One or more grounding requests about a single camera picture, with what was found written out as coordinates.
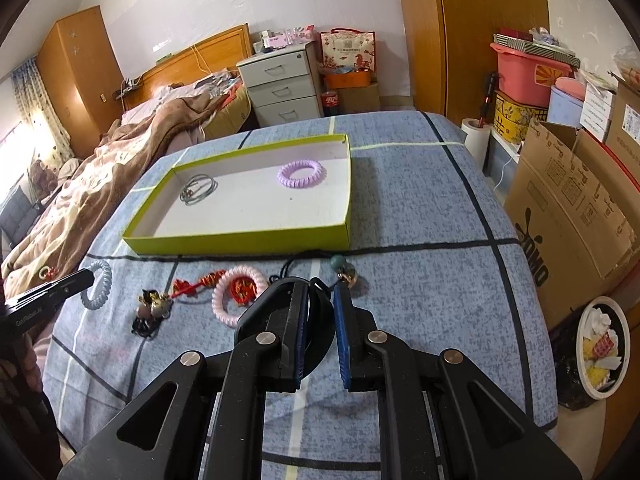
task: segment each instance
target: black cord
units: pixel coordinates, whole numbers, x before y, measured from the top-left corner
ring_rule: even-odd
[[[282,280],[286,278],[289,273],[289,267],[295,260],[310,260],[312,258],[331,258],[334,256],[333,253],[329,253],[327,251],[323,251],[320,249],[311,249],[309,251],[302,251],[301,253],[294,254],[290,257],[280,269],[280,274],[272,274],[269,276],[269,283],[274,283],[277,280]]]

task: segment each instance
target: light blue spiral hair tie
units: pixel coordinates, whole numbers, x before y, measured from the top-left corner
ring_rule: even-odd
[[[82,300],[82,304],[89,310],[98,310],[103,307],[107,302],[109,293],[111,292],[113,275],[111,273],[110,265],[104,260],[94,260],[91,262],[91,265],[89,265],[89,270],[94,274],[95,271],[99,269],[102,270],[102,276],[100,277],[100,282],[95,285],[94,298],[90,300],[86,290],[83,290],[80,293],[80,300]]]

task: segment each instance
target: yellow container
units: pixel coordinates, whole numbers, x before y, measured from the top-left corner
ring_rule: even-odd
[[[279,183],[280,167],[305,159],[329,168],[326,185],[300,193]],[[179,198],[181,190],[199,174],[215,176],[216,187],[206,200],[187,206]],[[297,254],[348,250],[350,225],[349,139],[325,134],[251,146],[171,168],[122,238],[136,254]]]
[[[504,140],[518,144],[527,134],[529,122],[533,118],[546,121],[549,108],[523,105],[513,101],[504,92],[495,93],[494,128]]]

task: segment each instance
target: purple spiral hair tie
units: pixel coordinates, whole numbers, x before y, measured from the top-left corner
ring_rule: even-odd
[[[305,178],[291,178],[294,172],[302,168],[309,168],[314,170],[314,172]],[[317,160],[296,160],[280,168],[278,180],[283,186],[301,189],[320,182],[323,170],[324,168]]]

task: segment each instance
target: drawer handle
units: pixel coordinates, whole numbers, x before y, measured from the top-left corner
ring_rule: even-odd
[[[282,117],[285,121],[295,121],[298,119],[298,112],[295,110],[292,110],[290,112],[284,112],[283,114],[278,114],[278,115]]]
[[[282,65],[272,66],[271,68],[265,68],[264,72],[266,72],[267,74],[271,75],[271,70],[277,70],[277,69],[282,70],[282,73],[284,73],[284,67]]]
[[[284,88],[280,88],[279,90],[271,90],[271,93],[276,97],[284,97],[285,95],[291,95],[291,90],[289,89],[288,86],[285,86]]]

